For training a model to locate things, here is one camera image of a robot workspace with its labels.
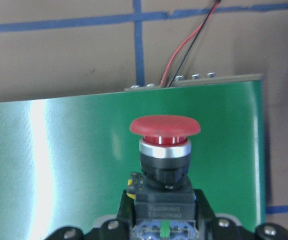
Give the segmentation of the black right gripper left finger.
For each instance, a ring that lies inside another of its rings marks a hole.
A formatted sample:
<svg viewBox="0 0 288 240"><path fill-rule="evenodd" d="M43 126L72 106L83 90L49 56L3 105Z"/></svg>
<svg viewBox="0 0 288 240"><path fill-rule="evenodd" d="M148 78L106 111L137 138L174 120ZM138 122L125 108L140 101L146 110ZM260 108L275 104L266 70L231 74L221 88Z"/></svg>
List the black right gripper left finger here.
<svg viewBox="0 0 288 240"><path fill-rule="evenodd" d="M117 212L117 221L119 222L117 239L129 240L131 232L136 225L136 212L134 206L135 200L127 195L127 191L122 192L120 206Z"/></svg>

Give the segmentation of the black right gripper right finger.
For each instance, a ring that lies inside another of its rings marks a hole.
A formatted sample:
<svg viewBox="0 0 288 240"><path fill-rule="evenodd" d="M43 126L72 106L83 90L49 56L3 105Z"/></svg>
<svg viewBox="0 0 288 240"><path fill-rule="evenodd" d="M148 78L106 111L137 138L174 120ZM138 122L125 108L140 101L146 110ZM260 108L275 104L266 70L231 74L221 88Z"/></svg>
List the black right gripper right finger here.
<svg viewBox="0 0 288 240"><path fill-rule="evenodd" d="M199 239L214 240L213 223L216 220L215 213L201 189L194 189L194 193L196 196L195 220L196 228L199 231Z"/></svg>

